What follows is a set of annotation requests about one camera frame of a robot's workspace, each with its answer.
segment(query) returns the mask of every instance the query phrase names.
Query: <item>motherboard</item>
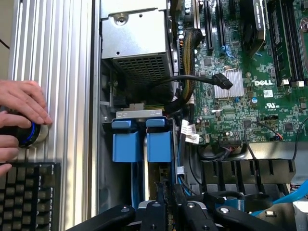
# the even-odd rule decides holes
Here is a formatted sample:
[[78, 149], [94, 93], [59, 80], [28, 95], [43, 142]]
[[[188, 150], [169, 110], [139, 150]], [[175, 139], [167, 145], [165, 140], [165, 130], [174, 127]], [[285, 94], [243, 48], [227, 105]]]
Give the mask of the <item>motherboard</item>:
[[[298, 127], [307, 117], [308, 1], [289, 1], [293, 7], [287, 11], [282, 1], [263, 2], [258, 8], [264, 16], [265, 42], [253, 55], [244, 48], [240, 0], [205, 0], [197, 7], [195, 15], [199, 14], [205, 41], [195, 50], [196, 74], [223, 73], [233, 83], [229, 91], [196, 83], [194, 119], [200, 144], [242, 143], [247, 126], [250, 142], [279, 139], [252, 121], [267, 124], [283, 141], [295, 141]], [[179, 39], [193, 26], [194, 20], [187, 17], [190, 3], [183, 3], [179, 16]], [[299, 140], [308, 140], [305, 129]]]

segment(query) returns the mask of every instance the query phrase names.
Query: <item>keyboard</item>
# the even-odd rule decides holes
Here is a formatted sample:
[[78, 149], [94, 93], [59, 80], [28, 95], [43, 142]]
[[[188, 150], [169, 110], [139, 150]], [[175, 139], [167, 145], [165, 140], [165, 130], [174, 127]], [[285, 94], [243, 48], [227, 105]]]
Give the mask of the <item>keyboard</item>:
[[58, 231], [60, 164], [11, 164], [0, 177], [0, 231]]

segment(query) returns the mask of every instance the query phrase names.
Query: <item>blue ring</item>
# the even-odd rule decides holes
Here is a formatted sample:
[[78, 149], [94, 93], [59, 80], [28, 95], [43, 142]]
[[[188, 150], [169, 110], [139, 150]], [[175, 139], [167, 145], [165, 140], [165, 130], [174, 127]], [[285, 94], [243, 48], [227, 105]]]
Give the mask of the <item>blue ring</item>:
[[28, 142], [32, 138], [32, 136], [34, 134], [34, 130], [35, 130], [35, 123], [32, 122], [31, 126], [32, 126], [31, 133], [24, 141], [22, 141], [22, 144]]

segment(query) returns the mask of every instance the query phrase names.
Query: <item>black cylindrical object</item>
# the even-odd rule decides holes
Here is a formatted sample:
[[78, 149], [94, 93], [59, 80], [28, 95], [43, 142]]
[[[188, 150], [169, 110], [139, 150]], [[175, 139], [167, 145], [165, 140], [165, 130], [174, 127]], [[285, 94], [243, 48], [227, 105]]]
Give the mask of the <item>black cylindrical object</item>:
[[19, 141], [19, 147], [25, 148], [32, 146], [35, 143], [42, 142], [48, 135], [47, 125], [39, 125], [32, 122], [30, 128], [2, 127], [0, 135], [14, 136]]

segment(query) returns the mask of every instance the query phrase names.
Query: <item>green circuit board with chips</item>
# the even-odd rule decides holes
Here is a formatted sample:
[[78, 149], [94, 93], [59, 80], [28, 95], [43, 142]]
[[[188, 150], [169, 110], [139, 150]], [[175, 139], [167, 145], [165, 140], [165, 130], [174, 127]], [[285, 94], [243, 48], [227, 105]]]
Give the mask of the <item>green circuit board with chips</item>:
[[[200, 134], [199, 143], [214, 144], [218, 140], [243, 141], [244, 128], [251, 121], [259, 121], [274, 128], [283, 136], [283, 141], [295, 141], [300, 123], [308, 116], [308, 87], [277, 86], [268, 31], [265, 46], [252, 57], [246, 55], [241, 46], [242, 35], [238, 1], [235, 1], [236, 17], [232, 18], [229, 15], [229, 1], [222, 0], [226, 45], [230, 48], [230, 57], [229, 55], [221, 55], [215, 17], [216, 0], [209, 2], [212, 7], [214, 50], [209, 55], [206, 43], [197, 49], [195, 70], [197, 74], [209, 77], [215, 73], [223, 73], [233, 80], [233, 87], [227, 93], [208, 84], [196, 83], [194, 91], [195, 124], [197, 133]], [[306, 5], [303, 4], [301, 0], [294, 2], [298, 28], [306, 17], [308, 22], [308, 9], [306, 11]], [[201, 28], [205, 26], [204, 21], [204, 15], [200, 14]], [[298, 32], [298, 37], [301, 44], [302, 41], [308, 42], [308, 33]], [[305, 45], [301, 45], [301, 49], [303, 49], [301, 51], [304, 56], [308, 50]], [[307, 61], [305, 57], [302, 59], [303, 63]], [[308, 77], [306, 68], [304, 75], [306, 78]], [[267, 128], [256, 124], [251, 126], [252, 129], [247, 131], [250, 142], [277, 140], [275, 134]], [[305, 128], [302, 130], [299, 140], [308, 141], [308, 130]]]

